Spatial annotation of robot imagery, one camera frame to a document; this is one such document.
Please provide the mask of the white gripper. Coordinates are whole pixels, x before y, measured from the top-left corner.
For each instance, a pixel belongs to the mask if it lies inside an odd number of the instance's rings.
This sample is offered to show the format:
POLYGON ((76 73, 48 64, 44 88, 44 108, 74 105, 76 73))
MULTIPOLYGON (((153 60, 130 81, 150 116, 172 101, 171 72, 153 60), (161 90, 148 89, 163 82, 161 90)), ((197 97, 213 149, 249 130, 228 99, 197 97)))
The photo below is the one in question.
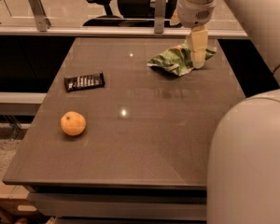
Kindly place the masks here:
POLYGON ((200 25, 210 21, 216 2, 216 0, 177 0, 177 12, 175 11, 170 19, 171 26, 178 26, 181 22, 184 27, 194 27, 189 35, 189 42, 191 59, 196 69, 203 67, 208 46, 208 31, 200 25))

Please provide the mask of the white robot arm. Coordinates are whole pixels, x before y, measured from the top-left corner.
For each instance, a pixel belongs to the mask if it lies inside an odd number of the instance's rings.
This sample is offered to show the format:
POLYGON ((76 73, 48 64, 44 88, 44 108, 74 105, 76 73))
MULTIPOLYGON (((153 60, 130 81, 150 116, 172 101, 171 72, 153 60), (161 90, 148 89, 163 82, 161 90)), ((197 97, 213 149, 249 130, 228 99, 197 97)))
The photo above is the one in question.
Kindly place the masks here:
MULTIPOLYGON (((280 0, 224 0, 270 68, 280 66, 280 0)), ((197 36, 216 0, 177 0, 190 28, 194 60, 206 41, 197 36)), ((243 100, 220 121, 207 168, 207 224, 280 224, 280 89, 243 100)))

